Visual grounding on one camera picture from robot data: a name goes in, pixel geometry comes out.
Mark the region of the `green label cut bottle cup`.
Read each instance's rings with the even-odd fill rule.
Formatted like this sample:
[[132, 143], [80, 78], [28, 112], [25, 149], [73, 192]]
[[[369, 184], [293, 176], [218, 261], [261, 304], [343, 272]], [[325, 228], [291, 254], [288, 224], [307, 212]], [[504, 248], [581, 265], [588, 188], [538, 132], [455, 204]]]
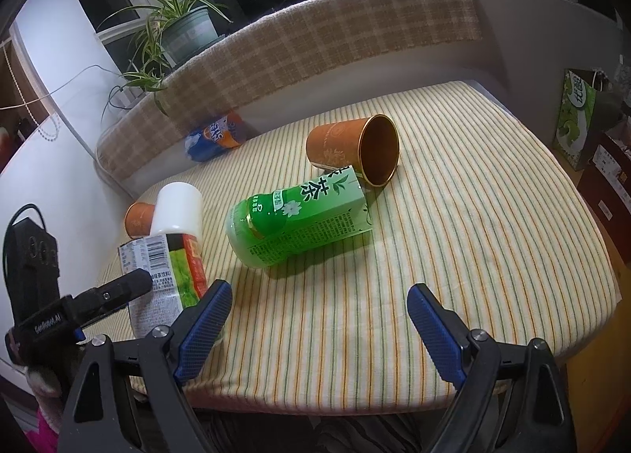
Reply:
[[158, 325], [172, 325], [184, 309], [198, 304], [209, 287], [194, 235], [144, 236], [120, 246], [118, 254], [123, 275], [144, 269], [152, 277], [152, 290], [128, 305], [135, 337], [144, 337]]

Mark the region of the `orange patterned paper cup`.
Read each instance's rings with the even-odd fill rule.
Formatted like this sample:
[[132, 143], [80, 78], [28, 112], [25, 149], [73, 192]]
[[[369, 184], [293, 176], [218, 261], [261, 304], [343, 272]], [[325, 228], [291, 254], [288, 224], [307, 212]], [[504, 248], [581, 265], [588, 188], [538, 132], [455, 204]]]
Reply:
[[124, 229], [128, 237], [138, 237], [150, 234], [155, 205], [145, 202], [135, 202], [128, 207], [124, 217]]

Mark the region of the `green tea bottle cup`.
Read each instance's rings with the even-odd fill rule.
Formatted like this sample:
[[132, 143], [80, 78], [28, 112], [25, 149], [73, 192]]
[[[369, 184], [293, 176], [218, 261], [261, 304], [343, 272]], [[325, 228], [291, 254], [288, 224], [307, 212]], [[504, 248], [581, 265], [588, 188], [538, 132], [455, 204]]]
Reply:
[[242, 263], [268, 268], [292, 255], [367, 233], [372, 223], [362, 186], [347, 166], [236, 203], [225, 230]]

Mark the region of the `white plastic cup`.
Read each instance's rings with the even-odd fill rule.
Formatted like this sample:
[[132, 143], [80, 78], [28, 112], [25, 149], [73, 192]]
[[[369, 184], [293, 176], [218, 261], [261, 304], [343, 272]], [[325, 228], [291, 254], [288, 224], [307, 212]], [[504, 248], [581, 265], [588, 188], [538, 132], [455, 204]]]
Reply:
[[202, 237], [202, 195], [184, 182], [165, 185], [158, 192], [150, 234], [182, 233]]

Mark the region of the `white cabinet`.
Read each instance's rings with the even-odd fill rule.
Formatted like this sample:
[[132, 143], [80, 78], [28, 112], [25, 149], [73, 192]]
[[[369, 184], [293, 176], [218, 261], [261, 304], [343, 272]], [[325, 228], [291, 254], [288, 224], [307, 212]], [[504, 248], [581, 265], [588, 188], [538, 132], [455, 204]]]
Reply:
[[79, 0], [27, 0], [9, 30], [19, 63], [51, 117], [1, 173], [1, 221], [39, 206], [58, 241], [59, 287], [77, 294], [96, 284], [116, 246], [132, 198], [99, 173], [96, 144], [113, 122], [106, 106], [120, 72]]

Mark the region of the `blue orange snack packet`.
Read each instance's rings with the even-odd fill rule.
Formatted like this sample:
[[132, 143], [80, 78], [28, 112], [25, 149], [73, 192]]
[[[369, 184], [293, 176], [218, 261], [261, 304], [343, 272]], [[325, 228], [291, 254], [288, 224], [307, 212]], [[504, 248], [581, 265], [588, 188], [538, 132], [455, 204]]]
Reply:
[[247, 140], [247, 127], [235, 112], [198, 127], [185, 139], [186, 156], [193, 162], [209, 160], [239, 147]]

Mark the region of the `green white paper bag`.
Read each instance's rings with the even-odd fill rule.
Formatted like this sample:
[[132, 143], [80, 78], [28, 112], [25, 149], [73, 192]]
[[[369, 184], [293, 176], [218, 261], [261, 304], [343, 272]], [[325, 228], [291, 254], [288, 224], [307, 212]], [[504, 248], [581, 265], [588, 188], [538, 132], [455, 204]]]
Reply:
[[580, 170], [585, 164], [583, 157], [597, 97], [610, 89], [603, 70], [567, 69], [565, 72], [553, 145], [574, 170]]

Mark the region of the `spider plant in grey pot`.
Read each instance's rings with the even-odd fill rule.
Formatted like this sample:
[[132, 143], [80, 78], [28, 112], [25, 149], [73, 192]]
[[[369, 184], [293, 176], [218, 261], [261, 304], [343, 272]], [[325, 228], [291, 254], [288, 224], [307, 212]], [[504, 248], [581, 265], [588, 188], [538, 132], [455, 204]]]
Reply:
[[130, 4], [107, 15], [132, 11], [147, 13], [143, 25], [134, 33], [134, 51], [123, 72], [125, 89], [137, 88], [153, 102], [161, 114], [161, 92], [167, 89], [166, 79], [177, 67], [220, 40], [212, 16], [227, 23], [225, 4], [214, 0], [147, 0], [145, 4]]

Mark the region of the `beige plaid backrest cloth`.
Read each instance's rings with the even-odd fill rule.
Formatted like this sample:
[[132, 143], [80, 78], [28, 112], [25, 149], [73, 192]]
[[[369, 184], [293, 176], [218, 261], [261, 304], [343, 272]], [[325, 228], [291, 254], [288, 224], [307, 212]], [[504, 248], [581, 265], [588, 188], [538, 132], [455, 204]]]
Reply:
[[125, 180], [205, 121], [350, 63], [481, 39], [473, 0], [305, 0], [193, 56], [99, 138]]

